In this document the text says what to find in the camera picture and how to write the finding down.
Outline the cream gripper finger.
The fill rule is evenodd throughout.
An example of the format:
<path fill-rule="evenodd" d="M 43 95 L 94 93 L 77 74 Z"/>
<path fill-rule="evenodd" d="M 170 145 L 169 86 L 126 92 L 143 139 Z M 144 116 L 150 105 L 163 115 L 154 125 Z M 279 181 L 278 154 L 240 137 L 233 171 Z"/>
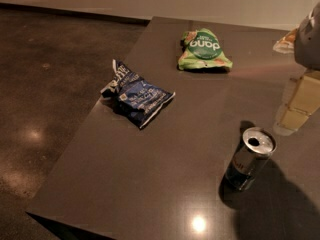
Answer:
<path fill-rule="evenodd" d="M 287 104 L 281 104 L 276 113 L 273 130 L 276 134 L 289 136 L 297 132 L 309 119 L 310 114 L 299 109 L 291 109 Z"/>
<path fill-rule="evenodd" d="M 320 72 L 308 69 L 298 78 L 290 78 L 283 102 L 291 110 L 312 115 L 320 107 Z"/>

